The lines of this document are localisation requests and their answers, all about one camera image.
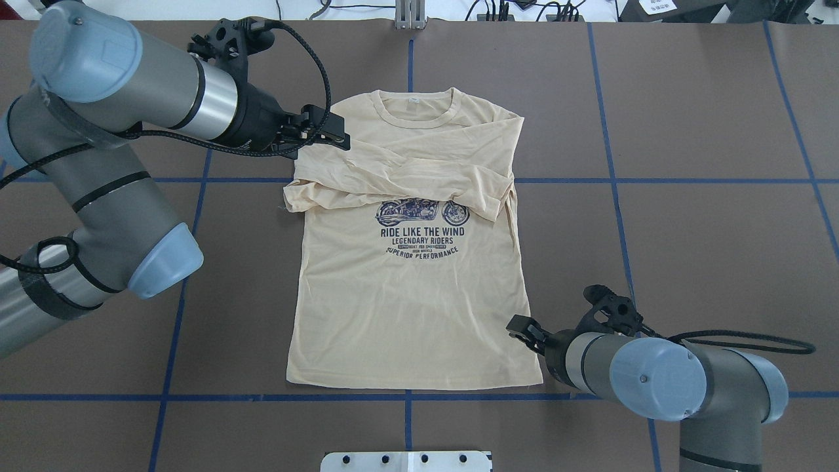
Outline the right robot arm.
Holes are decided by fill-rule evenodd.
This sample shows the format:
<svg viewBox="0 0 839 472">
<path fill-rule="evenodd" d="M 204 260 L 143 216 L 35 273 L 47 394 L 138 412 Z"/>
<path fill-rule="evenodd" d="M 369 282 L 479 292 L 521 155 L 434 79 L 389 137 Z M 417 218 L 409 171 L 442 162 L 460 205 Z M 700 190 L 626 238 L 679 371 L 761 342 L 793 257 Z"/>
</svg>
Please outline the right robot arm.
<svg viewBox="0 0 839 472">
<path fill-rule="evenodd" d="M 576 330 L 550 334 L 521 315 L 507 331 L 542 355 L 558 382 L 644 418 L 677 422 L 681 471 L 761 471 L 763 427 L 789 403 L 778 367 L 730 347 Z"/>
</svg>

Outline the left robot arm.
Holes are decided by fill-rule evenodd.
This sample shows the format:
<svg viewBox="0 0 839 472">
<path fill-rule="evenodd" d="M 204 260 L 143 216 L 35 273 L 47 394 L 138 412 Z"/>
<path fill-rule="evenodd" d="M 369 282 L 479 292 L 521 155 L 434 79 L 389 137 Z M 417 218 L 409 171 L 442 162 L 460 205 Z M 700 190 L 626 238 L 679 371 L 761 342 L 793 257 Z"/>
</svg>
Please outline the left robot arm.
<svg viewBox="0 0 839 472">
<path fill-rule="evenodd" d="M 324 107 L 282 109 L 248 80 L 248 58 L 275 30 L 312 57 Z M 351 147 L 320 58 L 279 19 L 222 18 L 186 50 L 81 1 L 46 5 L 29 48 L 29 90 L 2 114 L 8 186 L 27 174 L 52 183 L 81 227 L 2 257 L 2 356 L 124 290 L 153 298 L 201 268 L 204 256 L 131 148 L 171 138 L 204 149 L 295 159 L 299 149 Z"/>
</svg>

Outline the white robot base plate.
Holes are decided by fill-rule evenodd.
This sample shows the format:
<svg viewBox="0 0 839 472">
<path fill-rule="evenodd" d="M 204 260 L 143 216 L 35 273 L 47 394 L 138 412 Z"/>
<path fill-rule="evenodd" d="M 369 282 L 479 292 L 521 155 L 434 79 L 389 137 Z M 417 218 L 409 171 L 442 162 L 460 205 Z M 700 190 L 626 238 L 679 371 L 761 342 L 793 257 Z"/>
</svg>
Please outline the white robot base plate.
<svg viewBox="0 0 839 472">
<path fill-rule="evenodd" d="M 492 471 L 492 453 L 479 450 L 335 452 L 321 471 Z"/>
</svg>

